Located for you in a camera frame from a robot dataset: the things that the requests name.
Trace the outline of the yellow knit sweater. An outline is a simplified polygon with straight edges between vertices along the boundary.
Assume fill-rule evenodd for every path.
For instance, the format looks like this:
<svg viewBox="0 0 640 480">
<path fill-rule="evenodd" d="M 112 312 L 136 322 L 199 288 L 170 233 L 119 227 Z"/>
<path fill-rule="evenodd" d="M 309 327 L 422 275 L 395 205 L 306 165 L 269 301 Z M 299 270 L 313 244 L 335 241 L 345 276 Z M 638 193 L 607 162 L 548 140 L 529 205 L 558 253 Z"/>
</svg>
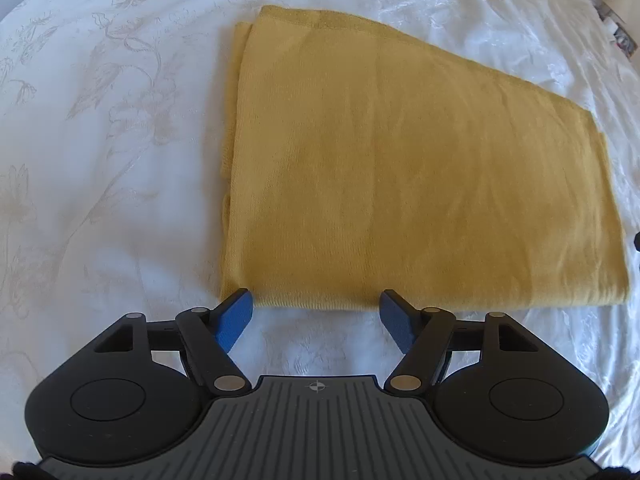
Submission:
<svg viewBox="0 0 640 480">
<path fill-rule="evenodd" d="M 608 306 L 630 291 L 605 137 L 574 102 L 359 16 L 235 26 L 220 291 L 368 308 Z"/>
</svg>

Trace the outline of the right framed photo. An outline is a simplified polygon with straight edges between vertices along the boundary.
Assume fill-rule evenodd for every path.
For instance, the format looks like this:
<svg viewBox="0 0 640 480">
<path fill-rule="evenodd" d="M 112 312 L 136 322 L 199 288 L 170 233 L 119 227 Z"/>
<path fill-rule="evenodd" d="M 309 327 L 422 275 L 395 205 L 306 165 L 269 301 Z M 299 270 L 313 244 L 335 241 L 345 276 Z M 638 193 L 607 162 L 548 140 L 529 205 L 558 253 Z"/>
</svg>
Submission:
<svg viewBox="0 0 640 480">
<path fill-rule="evenodd" d="M 622 25 L 618 26 L 614 32 L 615 44 L 624 52 L 624 55 L 630 60 L 638 49 L 637 41 L 631 37 L 631 34 L 623 28 Z"/>
</svg>

